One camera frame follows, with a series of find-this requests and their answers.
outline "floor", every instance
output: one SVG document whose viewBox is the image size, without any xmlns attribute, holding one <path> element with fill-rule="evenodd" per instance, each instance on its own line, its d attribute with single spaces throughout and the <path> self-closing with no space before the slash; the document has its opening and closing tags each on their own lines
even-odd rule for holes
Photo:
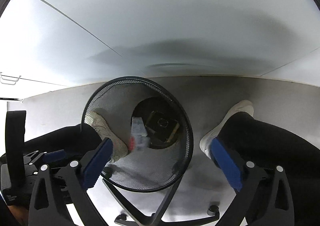
<svg viewBox="0 0 320 226">
<path fill-rule="evenodd" d="M 288 81 L 227 76 L 183 76 L 153 78 L 182 104 L 194 133 L 194 152 L 188 170 L 163 219 L 189 220 L 206 216 L 210 203 L 219 203 L 223 213 L 234 198 L 223 173 L 199 149 L 201 137 L 216 126 L 235 103 L 253 102 L 257 120 L 274 124 L 305 138 L 320 148 L 320 89 Z M 84 106 L 101 84 L 73 87 L 10 102 L 8 110 L 27 110 L 25 139 L 80 123 Z M 121 190 L 143 213 L 150 215 L 165 190 L 132 193 Z M 88 194 L 109 225 L 122 208 L 101 180 Z"/>
</svg>

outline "shoe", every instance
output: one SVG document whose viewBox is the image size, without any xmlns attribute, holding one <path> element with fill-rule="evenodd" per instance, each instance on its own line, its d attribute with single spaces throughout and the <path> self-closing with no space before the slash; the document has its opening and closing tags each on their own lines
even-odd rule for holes
<svg viewBox="0 0 320 226">
<path fill-rule="evenodd" d="M 112 140 L 113 152 L 110 159 L 111 162 L 116 162 L 128 154 L 127 145 L 111 131 L 107 122 L 102 116 L 100 116 L 96 112 L 91 111 L 89 112 L 87 120 L 87 123 L 95 129 L 102 140 L 104 140 L 105 138 L 109 138 Z"/>
<path fill-rule="evenodd" d="M 236 105 L 232 106 L 231 109 L 227 112 L 226 116 L 224 116 L 222 122 L 215 127 L 214 129 L 210 130 L 206 135 L 204 135 L 200 141 L 200 149 L 203 153 L 206 154 L 208 158 L 211 158 L 210 155 L 210 144 L 211 141 L 218 136 L 220 130 L 222 129 L 223 125 L 226 121 L 235 113 L 238 112 L 246 112 L 253 117 L 253 106 L 252 102 L 248 100 L 243 100 Z"/>
</svg>

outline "leg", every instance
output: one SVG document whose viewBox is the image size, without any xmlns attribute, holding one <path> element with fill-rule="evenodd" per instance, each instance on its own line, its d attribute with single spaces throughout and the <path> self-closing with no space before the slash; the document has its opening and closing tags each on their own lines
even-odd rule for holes
<svg viewBox="0 0 320 226">
<path fill-rule="evenodd" d="M 210 151 L 213 138 L 237 151 L 245 161 L 260 167 L 284 167 L 294 205 L 295 225 L 316 225 L 320 207 L 320 150 L 303 138 L 277 126 L 253 118 L 249 101 L 233 106 L 223 121 L 200 142 L 201 150 Z"/>
<path fill-rule="evenodd" d="M 26 141 L 23 154 L 35 150 L 53 152 L 64 149 L 69 152 L 85 154 L 95 149 L 101 143 L 101 138 L 88 124 L 64 127 L 38 138 Z"/>
</svg>

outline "drawer handle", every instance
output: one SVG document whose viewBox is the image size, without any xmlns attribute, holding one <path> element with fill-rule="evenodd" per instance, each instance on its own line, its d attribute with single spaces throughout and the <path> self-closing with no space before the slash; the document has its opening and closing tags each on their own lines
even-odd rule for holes
<svg viewBox="0 0 320 226">
<path fill-rule="evenodd" d="M 21 76 L 19 76 L 19 77 L 16 78 L 16 79 L 7 79 L 7 78 L 3 78 L 4 76 L 2 75 L 2 72 L 0 72 L 0 83 L 1 83 L 1 84 L 8 84 L 8 85 L 15 85 L 15 84 L 19 81 L 19 79 L 20 79 L 20 77 L 21 77 Z M 14 82 L 14 83 L 13 83 L 13 84 L 12 84 L 12 83 L 5 83 L 5 82 L 2 82 L 1 79 L 2 79 L 2 80 L 5 80 L 5 81 Z"/>
</svg>

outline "black mesh trash can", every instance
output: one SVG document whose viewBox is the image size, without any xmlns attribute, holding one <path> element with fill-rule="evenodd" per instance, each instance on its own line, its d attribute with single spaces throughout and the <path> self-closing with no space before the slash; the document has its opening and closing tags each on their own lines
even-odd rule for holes
<svg viewBox="0 0 320 226">
<path fill-rule="evenodd" d="M 95 112 L 128 147 L 128 154 L 109 161 L 101 175 L 116 200 L 136 221 L 122 225 L 162 225 L 161 220 L 186 171 L 193 153 L 193 134 L 189 119 L 175 97 L 155 82 L 140 77 L 121 77 L 102 85 L 89 99 L 82 123 L 90 123 Z M 142 151 L 132 147 L 132 117 L 141 118 L 149 144 Z M 154 192 L 169 187 L 160 207 L 152 216 L 138 211 L 115 186 L 134 192 Z M 212 217 L 190 221 L 203 225 Z M 170 222 L 185 225 L 186 222 Z"/>
</svg>

